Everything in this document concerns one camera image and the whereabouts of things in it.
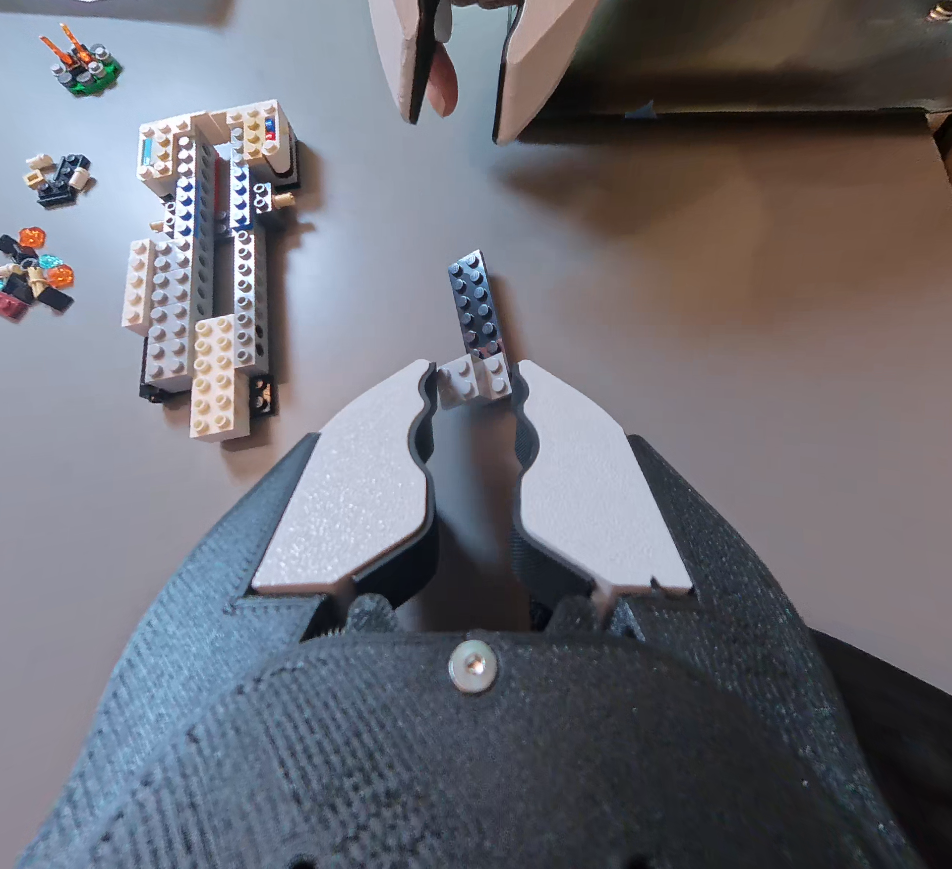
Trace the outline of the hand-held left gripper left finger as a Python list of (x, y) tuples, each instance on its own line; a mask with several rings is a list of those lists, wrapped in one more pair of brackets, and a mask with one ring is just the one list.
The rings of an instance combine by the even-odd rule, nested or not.
[(411, 436), (435, 364), (416, 360), (357, 397), (321, 430), (251, 587), (334, 593), (422, 535), (427, 475)]

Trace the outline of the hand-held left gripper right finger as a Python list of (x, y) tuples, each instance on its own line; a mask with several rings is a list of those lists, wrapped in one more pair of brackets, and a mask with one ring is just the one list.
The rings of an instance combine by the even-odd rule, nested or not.
[(693, 583), (623, 427), (524, 360), (513, 372), (517, 456), (513, 565), (536, 599), (601, 599)]

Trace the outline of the dark plate grey brick lego subassembly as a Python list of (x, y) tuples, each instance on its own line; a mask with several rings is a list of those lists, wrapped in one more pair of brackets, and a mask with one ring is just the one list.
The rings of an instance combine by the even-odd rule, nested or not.
[(510, 368), (482, 251), (460, 257), (448, 267), (448, 276), (466, 352), (438, 368), (440, 408), (506, 399), (512, 390)]

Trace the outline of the large grey white lego model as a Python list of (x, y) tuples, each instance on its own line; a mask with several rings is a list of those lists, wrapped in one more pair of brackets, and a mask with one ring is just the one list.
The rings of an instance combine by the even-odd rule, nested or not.
[(188, 394), (197, 442), (244, 439), (276, 411), (267, 242), (295, 204), (299, 169), (276, 99), (139, 129), (136, 174), (165, 214), (156, 237), (129, 247), (121, 324), (143, 339), (140, 397)]

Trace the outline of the small green orange lego assembly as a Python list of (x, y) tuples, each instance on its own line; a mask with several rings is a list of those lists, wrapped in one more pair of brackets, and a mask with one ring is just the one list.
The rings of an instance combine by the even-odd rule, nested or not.
[(111, 88), (123, 71), (114, 55), (101, 43), (88, 47), (64, 23), (61, 29), (70, 42), (66, 51), (46, 36), (40, 37), (56, 56), (57, 62), (51, 66), (51, 72), (57, 83), (74, 98), (97, 96)]

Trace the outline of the pile of small lego pieces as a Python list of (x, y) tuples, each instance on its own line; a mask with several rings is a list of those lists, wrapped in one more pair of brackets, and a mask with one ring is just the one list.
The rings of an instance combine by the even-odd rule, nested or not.
[(47, 233), (32, 226), (1, 235), (1, 317), (18, 323), (34, 305), (63, 314), (73, 304), (71, 266), (46, 251)]

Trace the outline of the small black tan lego assembly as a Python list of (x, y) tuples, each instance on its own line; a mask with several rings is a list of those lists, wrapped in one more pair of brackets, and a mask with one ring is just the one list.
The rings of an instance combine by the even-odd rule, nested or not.
[(37, 196), (44, 209), (56, 209), (73, 205), (79, 194), (89, 184), (89, 158), (72, 153), (54, 160), (47, 153), (37, 154), (27, 160), (30, 171), (24, 181)]

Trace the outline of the person's dark trousers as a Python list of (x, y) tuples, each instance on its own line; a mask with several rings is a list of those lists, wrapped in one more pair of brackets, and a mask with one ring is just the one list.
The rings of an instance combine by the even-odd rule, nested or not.
[(951, 866), (951, 696), (861, 649), (812, 631), (871, 773), (929, 867)]

